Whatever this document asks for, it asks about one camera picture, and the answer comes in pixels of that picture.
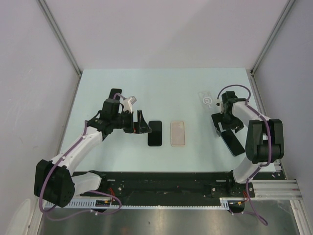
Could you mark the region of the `teal phone black screen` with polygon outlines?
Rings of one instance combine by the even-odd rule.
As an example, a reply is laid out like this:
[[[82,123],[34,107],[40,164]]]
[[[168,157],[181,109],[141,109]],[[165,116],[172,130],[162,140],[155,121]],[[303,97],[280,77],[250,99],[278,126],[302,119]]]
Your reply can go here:
[[[245,153],[245,149],[232,130],[225,130],[221,132],[221,137],[233,156],[239,156]]]

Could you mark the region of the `beige pink phone case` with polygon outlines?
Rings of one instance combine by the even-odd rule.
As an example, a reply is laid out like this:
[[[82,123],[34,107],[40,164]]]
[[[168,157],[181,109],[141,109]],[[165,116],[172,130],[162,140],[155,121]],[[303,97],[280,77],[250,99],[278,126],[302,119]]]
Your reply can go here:
[[[185,146],[185,125],[183,121],[171,122],[171,146],[181,147]]]

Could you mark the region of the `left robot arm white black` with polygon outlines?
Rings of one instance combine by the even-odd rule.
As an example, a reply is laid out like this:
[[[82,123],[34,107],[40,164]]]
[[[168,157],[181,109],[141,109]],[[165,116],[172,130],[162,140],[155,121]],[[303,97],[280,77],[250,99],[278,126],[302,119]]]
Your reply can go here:
[[[83,175],[74,176],[80,162],[97,145],[114,130],[123,130],[127,134],[146,134],[152,130],[144,120],[141,110],[137,111],[134,121],[133,105],[136,98],[130,96],[121,101],[108,98],[103,107],[90,120],[84,122],[83,132],[64,152],[51,160],[40,160],[36,165],[34,194],[40,201],[40,210],[45,212],[43,201],[58,207],[67,206],[72,198],[93,191],[96,195],[104,195],[108,183],[97,171],[89,171]]]

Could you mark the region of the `clear magsafe phone case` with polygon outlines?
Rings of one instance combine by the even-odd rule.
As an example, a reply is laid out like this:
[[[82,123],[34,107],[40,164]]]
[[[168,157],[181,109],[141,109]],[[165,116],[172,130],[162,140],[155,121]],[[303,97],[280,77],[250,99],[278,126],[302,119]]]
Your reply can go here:
[[[213,96],[210,91],[201,91],[198,92],[198,97],[201,103],[201,106],[206,112],[218,113],[219,107],[217,105],[217,98]]]

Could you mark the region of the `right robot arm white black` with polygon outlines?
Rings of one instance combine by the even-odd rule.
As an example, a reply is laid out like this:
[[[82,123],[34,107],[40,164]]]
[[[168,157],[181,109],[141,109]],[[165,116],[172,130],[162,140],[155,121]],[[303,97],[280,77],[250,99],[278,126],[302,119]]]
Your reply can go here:
[[[243,183],[253,179],[261,168],[283,158],[283,124],[280,119],[261,114],[234,91],[219,93],[217,106],[220,111],[211,116],[217,135],[234,156],[246,155],[231,171],[233,180],[225,184],[230,196],[238,196]]]

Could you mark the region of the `small black phone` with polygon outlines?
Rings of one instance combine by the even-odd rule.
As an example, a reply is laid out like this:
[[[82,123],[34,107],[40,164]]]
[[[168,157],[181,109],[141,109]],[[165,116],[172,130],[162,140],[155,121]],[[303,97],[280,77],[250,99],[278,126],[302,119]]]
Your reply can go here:
[[[122,94],[122,89],[113,88],[110,91],[109,98],[119,100],[121,94]]]

